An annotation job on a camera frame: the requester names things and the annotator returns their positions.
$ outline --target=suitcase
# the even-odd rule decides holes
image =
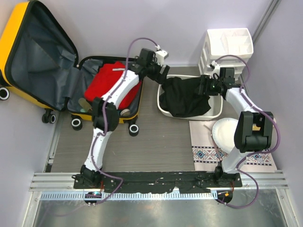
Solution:
[[[8,99],[9,92],[16,93],[45,109],[44,123],[55,122],[53,110],[67,110],[73,129],[80,130],[81,119],[91,121],[92,116],[81,112],[79,99],[100,67],[125,63],[125,58],[91,56],[78,60],[75,45],[43,3],[17,4],[0,39],[0,100]],[[121,116],[119,123],[135,124],[141,94],[142,85],[128,108],[130,114]]]

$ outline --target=wall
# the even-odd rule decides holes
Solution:
[[[209,28],[248,27],[253,33],[270,0],[42,0],[71,37],[80,59],[125,56],[140,36],[169,51],[167,64],[197,65]],[[138,55],[137,44],[132,55]]]
[[[0,1],[0,34],[18,0]],[[10,95],[0,101],[0,220],[3,227],[20,227],[34,172],[44,169],[54,125],[41,122],[44,110]]]
[[[281,131],[281,144],[273,154],[282,169],[297,211],[303,214],[302,173],[302,62],[303,2],[283,0],[254,47],[249,61],[250,98],[272,111]]]

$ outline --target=black cloth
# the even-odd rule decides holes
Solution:
[[[168,78],[162,85],[164,93],[160,95],[160,107],[174,117],[194,117],[210,110],[209,96],[198,95],[200,78],[182,80],[179,77]]]

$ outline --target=folded red clothing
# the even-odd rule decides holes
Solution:
[[[119,80],[123,74],[123,70],[113,71],[113,69],[124,69],[125,65],[121,62],[116,62],[115,64],[104,64],[100,68],[99,72],[95,75],[93,81],[84,93],[84,97],[88,101],[93,101],[95,97],[102,97],[106,92],[108,92],[113,85]],[[136,97],[141,86],[141,81],[134,86],[125,98],[122,100],[119,110],[126,109],[129,107],[133,99]]]

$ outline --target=white basket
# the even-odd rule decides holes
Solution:
[[[199,59],[200,73],[210,75],[212,69],[209,64],[224,55],[236,55],[248,62],[253,52],[252,39],[247,28],[209,29]],[[234,67],[236,80],[245,67],[243,62],[233,57],[223,58],[218,63],[223,67]]]
[[[196,78],[196,76],[185,76],[185,75],[167,75],[167,78],[171,78],[171,77],[180,77],[181,79],[189,79],[189,78]],[[163,110],[160,107],[160,101],[159,101],[159,97],[160,95],[163,93],[162,87],[161,85],[159,85],[158,87],[158,94],[157,94],[157,105],[158,105],[158,109],[165,115],[168,117],[173,117],[171,115],[170,112]],[[220,116],[220,114],[222,113],[222,108],[223,108],[223,98],[222,96],[210,96],[208,103],[211,107],[211,109],[201,115],[201,116],[196,116],[196,117],[186,117],[186,118],[180,118],[180,119],[187,119],[187,120],[196,120],[196,121],[209,121],[213,118],[216,118],[218,116]]]

